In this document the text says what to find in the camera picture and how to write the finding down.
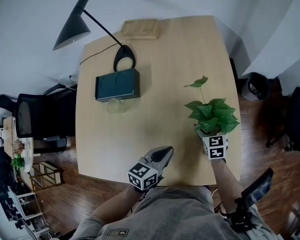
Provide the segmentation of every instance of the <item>glass cup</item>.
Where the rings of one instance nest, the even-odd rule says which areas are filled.
[[[111,114],[119,114],[127,111],[126,104],[118,98],[111,98],[106,104],[106,110]]]

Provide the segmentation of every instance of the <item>chair armrest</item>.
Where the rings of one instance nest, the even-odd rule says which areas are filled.
[[[57,89],[66,89],[67,87],[64,84],[58,83],[55,86],[49,88],[48,90],[46,90],[43,95],[48,95],[49,93],[52,93],[53,91],[57,90]]]

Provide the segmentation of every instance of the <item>lamp arm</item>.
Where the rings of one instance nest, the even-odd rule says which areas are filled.
[[[104,26],[102,26],[101,23],[97,21],[89,12],[87,12],[85,9],[83,10],[83,12],[86,15],[88,15],[95,23],[97,23],[99,27],[102,28],[110,37],[112,37],[122,48],[124,48],[124,46]]]

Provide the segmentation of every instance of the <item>wooden crate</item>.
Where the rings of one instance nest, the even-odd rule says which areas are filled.
[[[157,40],[159,32],[157,19],[126,20],[120,36],[125,40]]]

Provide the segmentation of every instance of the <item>trash bin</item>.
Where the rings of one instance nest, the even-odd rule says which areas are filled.
[[[249,100],[263,100],[269,95],[269,79],[259,73],[251,73],[248,81],[242,87],[241,95]]]

